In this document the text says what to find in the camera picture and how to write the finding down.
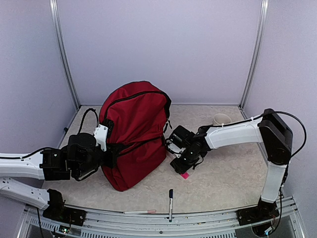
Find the black zipper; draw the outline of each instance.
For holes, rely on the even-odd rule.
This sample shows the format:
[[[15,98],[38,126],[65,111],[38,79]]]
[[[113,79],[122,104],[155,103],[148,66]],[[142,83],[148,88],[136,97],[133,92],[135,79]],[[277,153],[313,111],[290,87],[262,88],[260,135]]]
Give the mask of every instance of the black zipper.
[[[161,136],[158,136],[158,137],[155,137],[155,138],[152,138],[152,139],[149,139],[149,140],[145,140],[145,141],[142,141],[139,145],[137,145],[136,147],[133,147],[131,150],[128,150],[122,154],[119,154],[117,157],[120,157],[120,156],[123,156],[123,155],[126,155],[126,154],[129,154],[130,152],[134,151],[135,149],[139,148],[140,146],[150,142],[150,141],[153,141],[153,140],[157,140],[157,139],[160,139]]]
[[[131,95],[131,96],[129,96],[129,97],[126,97],[126,98],[120,98],[120,99],[114,100],[112,103],[110,103],[109,106],[108,106],[107,109],[106,109],[106,113],[105,113],[105,117],[104,117],[103,123],[106,122],[106,118],[107,118],[107,115],[108,115],[108,109],[109,109],[111,106],[113,106],[113,105],[116,104],[116,103],[119,103],[119,102],[122,102],[122,101],[126,101],[126,100],[130,100],[130,99],[132,99],[132,98],[136,98],[136,97],[138,97],[138,96],[141,96],[141,95],[147,94],[147,93],[158,93],[158,94],[162,94],[162,95],[164,95],[164,96],[166,97],[166,101],[167,101],[167,102],[166,102],[165,105],[166,105],[166,106],[168,105],[168,109],[165,110],[165,113],[166,113],[166,117],[167,117],[167,119],[168,119],[168,118],[169,118],[169,106],[170,106],[170,98],[168,97],[168,95],[167,95],[166,93],[162,92],[162,91],[143,91],[143,92],[140,92],[140,93],[133,94],[133,95]]]

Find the white cup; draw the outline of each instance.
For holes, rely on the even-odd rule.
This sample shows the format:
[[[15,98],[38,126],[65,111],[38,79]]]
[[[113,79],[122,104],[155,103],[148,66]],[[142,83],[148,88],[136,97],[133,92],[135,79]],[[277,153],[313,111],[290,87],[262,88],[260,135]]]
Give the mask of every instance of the white cup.
[[[217,113],[212,119],[213,125],[222,125],[231,123],[231,118],[223,113]]]

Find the metal frame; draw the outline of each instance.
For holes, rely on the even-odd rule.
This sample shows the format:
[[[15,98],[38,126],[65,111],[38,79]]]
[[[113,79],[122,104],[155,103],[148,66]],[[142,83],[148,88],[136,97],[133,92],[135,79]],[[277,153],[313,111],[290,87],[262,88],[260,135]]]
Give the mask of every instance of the metal frame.
[[[290,216],[296,238],[305,238],[302,224],[293,197],[282,199],[282,217]],[[75,238],[148,238],[148,237],[186,237],[186,238],[235,238],[237,229],[250,227],[239,226],[237,209],[215,212],[173,214],[173,222],[167,214],[124,215],[120,212],[87,209],[84,226],[71,226],[67,237]],[[18,238],[25,238],[30,225],[39,226],[37,210],[27,206],[21,218],[22,226]],[[265,223],[254,223],[252,226]],[[41,216],[44,230],[58,230],[59,226],[69,226]]]
[[[260,53],[260,48],[261,48],[261,43],[262,43],[262,38],[264,33],[264,27],[265,27],[267,7],[268,7],[268,0],[262,0],[260,20],[258,25],[257,37],[256,37],[256,44],[253,50],[247,83],[242,94],[241,102],[239,104],[239,107],[241,107],[242,109],[244,109],[246,105],[246,102],[250,93],[251,85],[254,79],[254,73],[257,67],[257,62],[259,58],[259,53]]]
[[[63,62],[65,75],[66,75],[66,79],[67,79],[67,84],[68,84],[68,87],[69,87],[76,111],[78,111],[80,108],[80,102],[79,102],[78,95],[76,93],[73,79],[72,79],[71,74],[70,74],[69,64],[68,64],[68,60],[67,60],[67,56],[66,56],[65,46],[64,46],[61,27],[60,27],[58,8],[57,8],[57,0],[50,0],[50,6],[51,6],[51,12],[52,12],[55,33],[57,36],[59,52],[61,55],[61,59]]]

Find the vertical metal post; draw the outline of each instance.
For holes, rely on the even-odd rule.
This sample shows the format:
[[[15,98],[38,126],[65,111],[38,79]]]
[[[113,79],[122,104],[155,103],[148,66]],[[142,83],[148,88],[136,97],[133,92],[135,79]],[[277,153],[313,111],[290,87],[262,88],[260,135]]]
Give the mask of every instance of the vertical metal post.
[[[262,5],[261,5],[261,13],[260,13],[260,20],[259,20],[259,25],[258,25],[258,32],[257,32],[257,38],[256,38],[256,44],[254,47],[253,55],[252,55],[252,61],[248,73],[248,79],[246,86],[243,91],[243,95],[241,98],[240,102],[240,108],[244,109],[247,98],[250,93],[251,85],[253,82],[254,78],[254,73],[256,70],[258,58],[259,58],[259,53],[260,53],[260,48],[261,48],[261,43],[262,43],[262,37],[263,37],[263,32],[264,32],[264,27],[265,27],[265,20],[266,20],[266,14],[267,14],[267,7],[268,7],[268,0],[262,0]]]
[[[57,0],[50,0],[50,6],[51,6],[51,12],[52,12],[52,18],[53,18],[53,23],[54,23],[54,27],[55,27],[55,32],[56,32],[56,36],[57,36],[58,47],[59,47],[61,59],[63,62],[65,74],[66,74],[67,84],[68,84],[68,87],[69,87],[76,111],[78,111],[80,108],[80,102],[78,99],[78,95],[76,93],[73,79],[72,79],[71,74],[70,74],[70,69],[69,69],[69,65],[68,65],[68,60],[67,60],[67,56],[66,56],[66,51],[65,51],[61,27],[60,27],[58,8],[57,8]]]

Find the black marker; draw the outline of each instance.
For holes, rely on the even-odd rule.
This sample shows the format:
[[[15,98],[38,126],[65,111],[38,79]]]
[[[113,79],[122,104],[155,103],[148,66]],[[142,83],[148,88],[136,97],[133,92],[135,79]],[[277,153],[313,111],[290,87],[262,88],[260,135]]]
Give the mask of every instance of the black marker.
[[[169,190],[169,222],[172,222],[173,213],[173,189]]]

